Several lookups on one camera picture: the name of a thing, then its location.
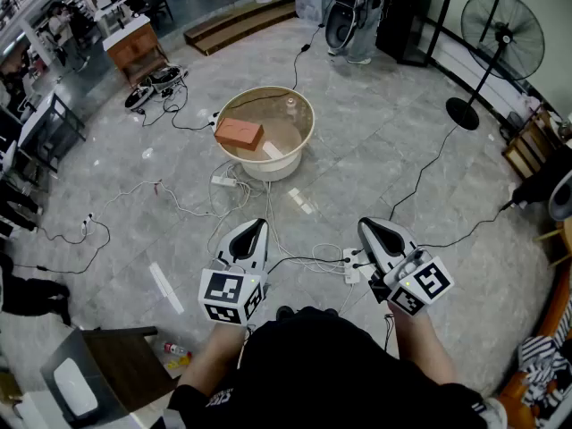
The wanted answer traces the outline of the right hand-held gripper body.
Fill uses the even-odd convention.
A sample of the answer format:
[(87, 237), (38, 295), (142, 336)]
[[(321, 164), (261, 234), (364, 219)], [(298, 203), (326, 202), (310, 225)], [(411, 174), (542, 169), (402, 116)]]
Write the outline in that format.
[(391, 221), (363, 217), (358, 236), (374, 272), (368, 284), (376, 300), (417, 316), (454, 286), (440, 258), (417, 244), (409, 231)]

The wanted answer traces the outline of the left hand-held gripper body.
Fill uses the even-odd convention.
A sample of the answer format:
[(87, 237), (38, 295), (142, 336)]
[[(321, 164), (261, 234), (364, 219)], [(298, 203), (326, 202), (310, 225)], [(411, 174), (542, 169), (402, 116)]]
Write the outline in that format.
[(207, 319), (246, 326), (265, 298), (269, 225), (258, 218), (242, 223), (219, 241), (201, 274), (198, 303)]

